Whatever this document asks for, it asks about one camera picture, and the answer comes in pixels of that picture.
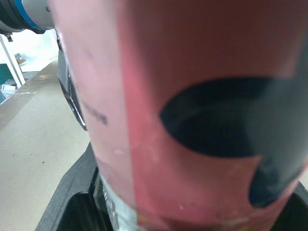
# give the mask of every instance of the red can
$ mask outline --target red can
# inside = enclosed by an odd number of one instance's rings
[[[308,149],[308,1],[52,0],[115,230],[268,231]]]

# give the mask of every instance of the teal object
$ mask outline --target teal object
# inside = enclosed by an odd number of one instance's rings
[[[0,64],[0,85],[5,83],[8,79],[13,79],[13,76],[7,64]]]

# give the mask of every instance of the scratch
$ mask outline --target scratch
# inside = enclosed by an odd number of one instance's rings
[[[23,95],[23,94],[36,94],[37,91],[35,92],[22,92],[22,93],[15,93],[14,95]]]

